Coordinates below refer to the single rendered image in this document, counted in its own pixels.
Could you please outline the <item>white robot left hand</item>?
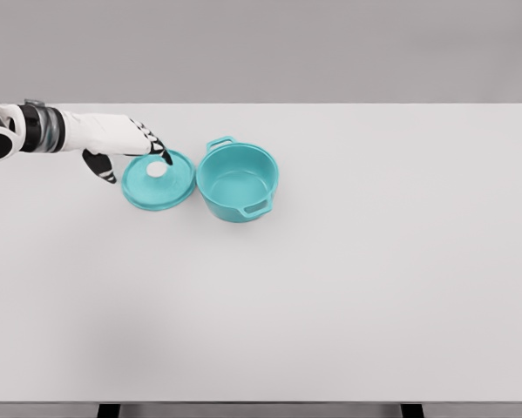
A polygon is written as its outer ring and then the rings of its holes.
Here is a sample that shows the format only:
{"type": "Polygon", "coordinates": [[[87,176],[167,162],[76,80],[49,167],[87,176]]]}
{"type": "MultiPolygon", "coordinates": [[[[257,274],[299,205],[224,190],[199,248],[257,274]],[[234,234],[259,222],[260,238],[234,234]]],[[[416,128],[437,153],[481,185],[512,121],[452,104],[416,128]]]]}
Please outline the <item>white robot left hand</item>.
{"type": "Polygon", "coordinates": [[[160,156],[168,165],[172,157],[164,143],[146,125],[126,115],[90,116],[91,136],[82,151],[88,168],[100,179],[116,184],[111,155],[139,157],[160,156]]]}

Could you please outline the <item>teal pot lid white knob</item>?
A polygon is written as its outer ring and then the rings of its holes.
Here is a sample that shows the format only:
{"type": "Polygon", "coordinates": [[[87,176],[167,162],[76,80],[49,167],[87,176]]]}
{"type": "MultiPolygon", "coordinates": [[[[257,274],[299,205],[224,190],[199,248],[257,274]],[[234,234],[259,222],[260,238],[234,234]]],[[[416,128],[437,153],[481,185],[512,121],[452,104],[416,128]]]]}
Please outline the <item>teal pot lid white knob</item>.
{"type": "Polygon", "coordinates": [[[186,155],[170,151],[168,165],[160,155],[135,157],[121,181],[125,198],[139,209],[161,211],[172,208],[191,195],[195,187],[195,166],[186,155]]]}

